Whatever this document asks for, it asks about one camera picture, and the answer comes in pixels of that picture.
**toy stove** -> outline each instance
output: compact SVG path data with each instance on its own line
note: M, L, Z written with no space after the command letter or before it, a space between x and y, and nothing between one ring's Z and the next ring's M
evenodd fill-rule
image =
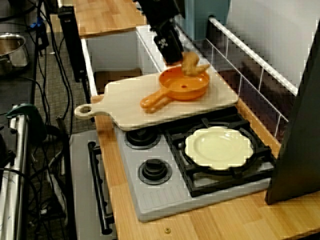
M251 141L244 165L214 170L185 153L185 140L198 129L220 126ZM275 158L247 120L229 107L124 132L114 126L135 212L141 222L190 211L268 188Z

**scalloped plate rim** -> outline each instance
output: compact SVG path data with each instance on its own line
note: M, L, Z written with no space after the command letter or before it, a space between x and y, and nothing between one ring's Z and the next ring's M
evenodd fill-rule
M197 139L199 138L200 136L204 135L204 134L207 134L208 132L213 132L214 130L213 129L220 129L221 130L221 133L225 133L225 132L233 132L233 133L238 133L240 137L242 137L244 140L248 140L248 149L249 149L249 155L247 158L244 159L244 161L240 163L233 163L233 164L228 164L227 167L213 167L213 163L201 163L199 162L198 160L195 160L193 158L193 155L192 155L192 152L190 153L190 150L188 150L188 142L189 141L192 141L194 142L195 140L194 139ZM199 154L197 155L197 151L195 151L193 148L193 153L195 153L194 155L196 156L199 156ZM246 136L243 136L238 130L234 130L234 129L229 129L229 128L225 128L225 127L221 127L221 126L212 126L212 127L209 127L209 128L201 128L201 129L198 129L196 130L192 135L188 136L186 139L185 139L185 149L184 149L184 152L185 154L190 157L196 164L198 164L199 166L204 166L204 167L210 167L214 170L227 170L228 168L230 167L241 167L243 166L247 160L253 155L253 148L252 148L252 143L250 141L249 138L247 138Z

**white cabinet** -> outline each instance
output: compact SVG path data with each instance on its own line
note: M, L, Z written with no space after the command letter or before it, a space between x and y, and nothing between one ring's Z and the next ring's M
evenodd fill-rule
M137 55L138 63L143 75L155 74L160 72L157 68L157 64L153 61L153 56L150 50L144 43L144 40L136 33Z
M139 67L135 31L89 38L87 48L93 72L127 71Z
M81 43L91 96L97 95L95 72L140 68L148 75L161 71L136 31L82 39Z

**black burner grate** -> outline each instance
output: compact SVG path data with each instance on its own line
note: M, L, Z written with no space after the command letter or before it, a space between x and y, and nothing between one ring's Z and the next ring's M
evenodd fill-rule
M192 118L192 121L190 121L190 119L188 121L182 119L167 123L164 124L162 128L164 129L165 138L192 197L214 193L271 177L273 167L260 171L253 170L253 165L260 165L263 162L270 162L272 166L274 166L276 159L273 157L271 149L263 144L251 129L250 123L237 113L235 107L205 113ZM222 126L238 130L250 139L253 147L253 155L247 160L245 165L241 167L231 167L228 170L214 170L210 167L197 165L185 154L185 139L198 129L213 126ZM228 177L222 177L222 179L217 182L197 186L194 183L195 176L201 173Z

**white wall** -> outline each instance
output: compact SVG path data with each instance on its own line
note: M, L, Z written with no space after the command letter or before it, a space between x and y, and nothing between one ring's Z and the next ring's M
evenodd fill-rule
M320 0L231 0L226 27L299 87Z

